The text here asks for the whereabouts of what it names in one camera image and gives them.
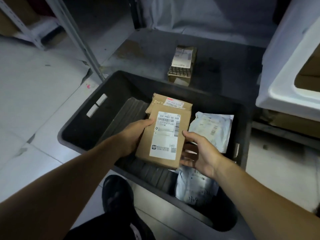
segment gray fabric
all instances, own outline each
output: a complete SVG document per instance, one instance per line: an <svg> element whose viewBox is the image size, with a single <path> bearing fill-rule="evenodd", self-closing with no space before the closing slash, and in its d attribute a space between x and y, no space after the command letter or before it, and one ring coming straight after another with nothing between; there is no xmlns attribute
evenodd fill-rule
<svg viewBox="0 0 320 240"><path fill-rule="evenodd" d="M148 28L266 47L276 0L140 0Z"/></svg>

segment black plastic crate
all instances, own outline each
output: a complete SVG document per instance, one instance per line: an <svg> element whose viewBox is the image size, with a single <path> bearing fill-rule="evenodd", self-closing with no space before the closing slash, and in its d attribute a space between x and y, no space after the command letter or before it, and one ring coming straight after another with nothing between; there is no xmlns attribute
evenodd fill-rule
<svg viewBox="0 0 320 240"><path fill-rule="evenodd" d="M192 103L191 117L198 111L234 115L225 156L245 167L251 131L250 114L245 106L223 96L122 71L113 73L82 104L60 130L58 141L80 153L93 148L101 140L118 133L129 123L145 118L144 111L152 101L153 93ZM87 112L102 94L105 94L107 99L89 118ZM237 222L237 210L222 189L219 189L217 197L210 206L193 209L174 197L177 180L177 174L174 172L143 162L133 154L120 158L115 164L114 171L216 230L228 231Z"/></svg>

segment hand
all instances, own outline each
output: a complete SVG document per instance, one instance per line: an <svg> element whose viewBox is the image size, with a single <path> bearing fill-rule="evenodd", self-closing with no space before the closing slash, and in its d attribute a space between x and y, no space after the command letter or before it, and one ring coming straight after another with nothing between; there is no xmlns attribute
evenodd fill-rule
<svg viewBox="0 0 320 240"><path fill-rule="evenodd" d="M130 123L123 131L117 136L120 137L121 143L121 157L127 156L132 153L138 145L140 136L149 125L154 123L154 119L138 120Z"/></svg>
<svg viewBox="0 0 320 240"><path fill-rule="evenodd" d="M186 141L195 142L197 145L184 144L183 150L195 152L182 152L180 163L197 169L203 175L214 179L215 166L223 155L205 137L194 132L183 131Z"/></svg>

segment tiled floor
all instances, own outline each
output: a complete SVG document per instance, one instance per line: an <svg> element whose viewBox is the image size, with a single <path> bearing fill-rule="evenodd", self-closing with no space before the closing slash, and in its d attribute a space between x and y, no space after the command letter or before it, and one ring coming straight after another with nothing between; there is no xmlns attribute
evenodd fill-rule
<svg viewBox="0 0 320 240"><path fill-rule="evenodd" d="M87 67L52 51L41 52L0 38L0 53L5 54L0 57L0 201L3 201L78 155L59 144L57 134L98 84L89 78L81 85ZM315 150L253 132L247 172L309 211L320 201L319 153ZM252 238L244 230L244 224L227 233L214 231L141 186L132 182L131 185L137 212L157 239ZM103 213L101 192L102 183L74 227Z"/></svg>

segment forearm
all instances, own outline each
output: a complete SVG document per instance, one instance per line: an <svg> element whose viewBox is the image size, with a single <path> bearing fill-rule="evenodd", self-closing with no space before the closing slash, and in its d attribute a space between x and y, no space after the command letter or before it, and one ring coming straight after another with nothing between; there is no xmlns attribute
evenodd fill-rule
<svg viewBox="0 0 320 240"><path fill-rule="evenodd" d="M252 178L233 161L214 161L215 180L258 240L320 239L320 219Z"/></svg>
<svg viewBox="0 0 320 240"><path fill-rule="evenodd" d="M110 137L2 202L0 238L62 239L120 157L119 140Z"/></svg>

